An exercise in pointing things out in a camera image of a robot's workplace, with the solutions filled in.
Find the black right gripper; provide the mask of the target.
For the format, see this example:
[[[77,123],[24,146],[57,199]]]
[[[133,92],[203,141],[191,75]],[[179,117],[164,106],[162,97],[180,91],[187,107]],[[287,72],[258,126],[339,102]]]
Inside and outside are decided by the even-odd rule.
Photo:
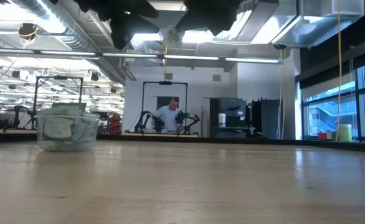
[[[213,35],[218,35],[230,30],[241,3],[242,0],[185,0],[188,12],[176,24],[176,29],[183,32],[207,28]]]

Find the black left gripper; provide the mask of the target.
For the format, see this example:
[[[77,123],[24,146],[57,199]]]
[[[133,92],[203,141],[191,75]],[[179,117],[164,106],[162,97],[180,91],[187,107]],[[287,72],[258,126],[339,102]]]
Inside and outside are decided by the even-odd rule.
[[[118,50],[125,48],[135,34],[159,32],[158,26],[140,17],[158,17],[158,11],[147,0],[75,0],[75,2],[83,12],[91,10],[96,12],[100,19],[111,18],[111,38]],[[113,17],[125,12],[135,15]]]

